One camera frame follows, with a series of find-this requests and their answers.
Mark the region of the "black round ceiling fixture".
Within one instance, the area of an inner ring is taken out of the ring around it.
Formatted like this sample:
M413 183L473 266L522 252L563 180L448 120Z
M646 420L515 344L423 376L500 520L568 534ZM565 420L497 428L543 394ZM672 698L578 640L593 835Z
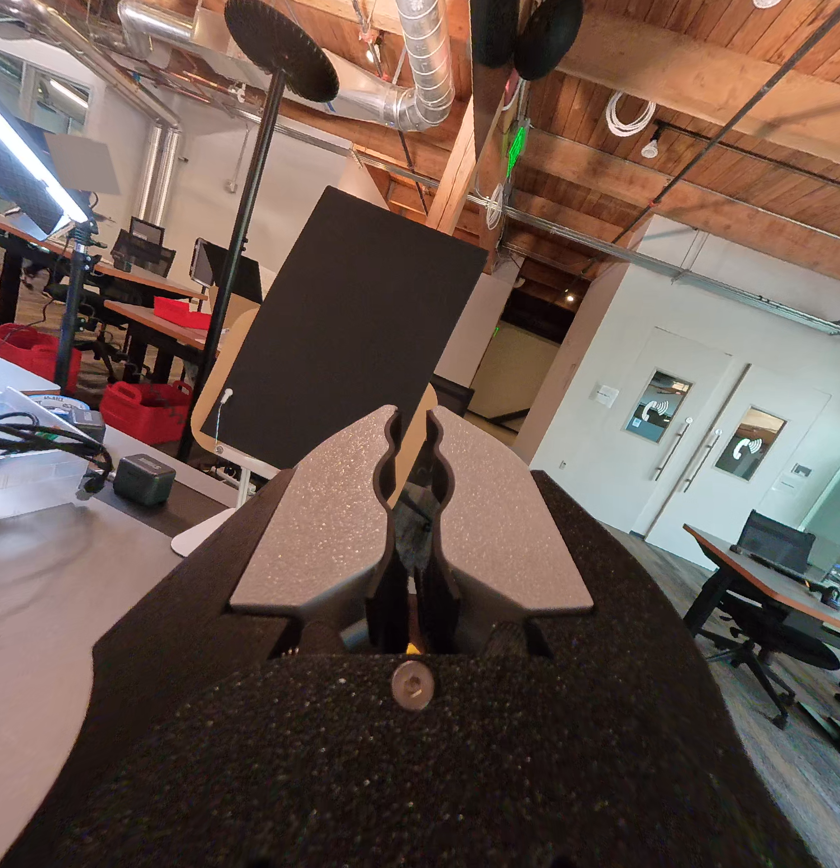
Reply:
M524 81L555 70L572 47L584 14L582 1L543 1L517 37L514 68Z

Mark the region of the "grey desk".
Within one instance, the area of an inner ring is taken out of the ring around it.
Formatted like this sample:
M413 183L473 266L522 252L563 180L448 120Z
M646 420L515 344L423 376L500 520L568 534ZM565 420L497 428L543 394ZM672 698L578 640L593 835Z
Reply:
M274 656L291 624L229 599L284 493L187 558L180 518L226 502L176 465L167 505L100 498L0 520L0 866L46 866L89 790L182 700Z

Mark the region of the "clear plastic box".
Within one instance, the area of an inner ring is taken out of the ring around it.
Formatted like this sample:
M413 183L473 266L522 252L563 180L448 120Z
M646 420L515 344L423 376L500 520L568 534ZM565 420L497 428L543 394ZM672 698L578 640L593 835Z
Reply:
M10 387L0 390L0 414L19 410L32 413L44 425L75 429L67 421L37 405L27 395ZM27 490L36 495L49 493L68 499L77 495L78 486L87 470L94 470L94 467L87 465L83 459L59 451L0 457L0 492Z

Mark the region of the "wooden office desk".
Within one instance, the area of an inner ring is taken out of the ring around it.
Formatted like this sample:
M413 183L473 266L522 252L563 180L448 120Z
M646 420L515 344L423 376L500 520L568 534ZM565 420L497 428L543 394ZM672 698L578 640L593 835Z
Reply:
M0 325L14 321L24 260L54 268L63 259L69 260L74 252L72 246L65 248L63 243L27 233L18 223L0 214L0 247L4 250L0 273ZM100 285L113 279L125 281L146 296L205 298L198 290L180 286L139 266L132 266L132 270L126 273L103 259L91 266L86 281Z
M746 555L734 553L730 549L730 544L719 537L707 534L689 524L684 524L683 528L695 539L705 557L718 567L685 613L684 623L692 637L705 635L704 624L736 578L746 581L761 594L786 609L801 612L803 617L816 622L820 625L821 631L818 636L823 640L828 639L830 632L840 634L840 610L823 604L819 597L807 591L804 585L761 565Z
M138 384L147 380L167 384L176 359L186 372L182 380L194 386L198 363L206 341L206 331L177 325L157 316L153 309L108 301L106 308L127 321L129 343L122 380Z

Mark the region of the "blue tape roll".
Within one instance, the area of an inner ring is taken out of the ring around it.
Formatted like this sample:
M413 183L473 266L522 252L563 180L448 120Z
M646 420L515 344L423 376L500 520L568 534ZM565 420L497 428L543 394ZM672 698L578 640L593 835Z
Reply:
M40 407L45 408L58 418L73 423L75 414L88 413L90 407L85 402L69 396L58 394L33 394L29 395L30 399Z

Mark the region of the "silver air duct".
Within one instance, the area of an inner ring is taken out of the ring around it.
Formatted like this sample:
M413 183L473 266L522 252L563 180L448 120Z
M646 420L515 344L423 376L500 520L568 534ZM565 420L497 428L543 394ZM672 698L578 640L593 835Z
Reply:
M384 81L320 47L338 75L338 94L317 102L286 85L286 96L322 112L404 133L423 132L445 121L455 96L446 9L433 1L399 1L395 7L413 75L411 88ZM121 1L117 9L133 57L150 61L158 40L202 58L229 81L269 89L271 74L236 44L225 21L225 7L218 12L198 5L194 18L145 2Z

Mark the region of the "black light tripod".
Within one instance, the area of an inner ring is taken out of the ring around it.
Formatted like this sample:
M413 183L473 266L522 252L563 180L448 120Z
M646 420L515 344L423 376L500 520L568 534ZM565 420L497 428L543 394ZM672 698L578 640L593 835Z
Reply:
M93 236L98 234L98 232L97 221L92 215L87 221L78 223L67 234L67 240L71 248L69 283L65 298L65 309L61 319L53 380L58 385L61 394L67 392L82 290L85 277L89 275L93 267L92 258L89 255L89 246L104 246L100 242L93 241Z

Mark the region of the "dark grey cube device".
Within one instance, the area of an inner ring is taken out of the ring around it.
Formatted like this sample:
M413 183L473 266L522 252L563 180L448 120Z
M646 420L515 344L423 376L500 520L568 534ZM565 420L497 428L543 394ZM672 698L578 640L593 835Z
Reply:
M156 507L167 502L175 479L175 468L140 453L120 459L113 477L113 491L136 505Z

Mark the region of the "studio light panel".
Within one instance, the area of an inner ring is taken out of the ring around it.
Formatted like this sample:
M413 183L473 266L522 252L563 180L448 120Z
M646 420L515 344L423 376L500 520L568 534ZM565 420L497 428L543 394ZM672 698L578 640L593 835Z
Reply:
M55 134L15 117L0 101L0 198L44 235L95 219L91 193L121 192L107 144Z

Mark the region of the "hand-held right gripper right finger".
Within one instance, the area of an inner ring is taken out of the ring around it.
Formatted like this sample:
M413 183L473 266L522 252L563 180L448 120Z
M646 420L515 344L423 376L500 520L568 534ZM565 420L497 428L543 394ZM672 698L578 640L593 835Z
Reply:
M594 602L526 464L452 411L427 412L439 509L420 573L432 652L478 652L501 624L586 615Z

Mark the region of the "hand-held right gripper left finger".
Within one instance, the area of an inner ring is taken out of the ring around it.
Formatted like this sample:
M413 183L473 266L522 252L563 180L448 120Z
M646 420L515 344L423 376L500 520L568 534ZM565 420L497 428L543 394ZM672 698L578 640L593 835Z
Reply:
M381 406L295 467L230 607L342 632L365 619L373 645L408 642L407 574L388 499L401 415Z

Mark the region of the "red plastic basket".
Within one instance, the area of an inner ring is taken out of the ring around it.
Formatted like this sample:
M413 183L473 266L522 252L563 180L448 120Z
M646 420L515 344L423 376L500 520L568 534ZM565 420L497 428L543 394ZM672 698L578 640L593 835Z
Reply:
M104 422L148 445L180 440L191 404L192 388L172 384L108 385L100 399Z
M67 386L55 382L59 340L34 326L0 325L0 390L5 385L27 395L73 397L80 371L81 352L73 349Z

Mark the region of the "tablet on stand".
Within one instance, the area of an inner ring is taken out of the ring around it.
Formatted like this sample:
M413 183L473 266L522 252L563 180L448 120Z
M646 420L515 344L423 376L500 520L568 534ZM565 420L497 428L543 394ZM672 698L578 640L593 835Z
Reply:
M194 243L189 276L203 288L216 286L222 275L227 251L222 246L198 237Z

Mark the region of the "green exit sign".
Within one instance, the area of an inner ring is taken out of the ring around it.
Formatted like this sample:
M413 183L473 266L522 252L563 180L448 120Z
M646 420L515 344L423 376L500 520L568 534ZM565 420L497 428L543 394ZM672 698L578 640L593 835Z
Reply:
M521 158L526 148L526 140L531 129L531 122L528 118L522 119L517 126L512 129L512 137L507 150L507 172L505 178L510 181L513 168Z

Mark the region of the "black office chair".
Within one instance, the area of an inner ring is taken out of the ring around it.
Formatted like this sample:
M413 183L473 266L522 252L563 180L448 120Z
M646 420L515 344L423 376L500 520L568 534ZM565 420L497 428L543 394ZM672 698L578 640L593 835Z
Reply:
M151 274L167 277L174 263L175 251L140 238L122 229L111 250L113 266L129 273L138 266Z
M731 594L720 602L724 620L731 621L733 637L744 637L742 643L700 629L697 635L709 639L720 653L707 657L707 663L728 661L731 667L748 667L764 692L773 701L778 714L773 724L784 730L789 722L788 709L795 702L793 689L770 668L773 657L788 656L811 667L827 671L840 669L836 654L819 639L784 624L772 609L744 601Z

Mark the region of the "red plastic bin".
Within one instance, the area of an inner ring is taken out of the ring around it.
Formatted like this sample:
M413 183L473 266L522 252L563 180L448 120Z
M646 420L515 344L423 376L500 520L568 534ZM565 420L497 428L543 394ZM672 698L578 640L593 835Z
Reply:
M187 300L181 299L155 297L154 315L173 325L198 331L208 331L211 324L209 313L194 310Z

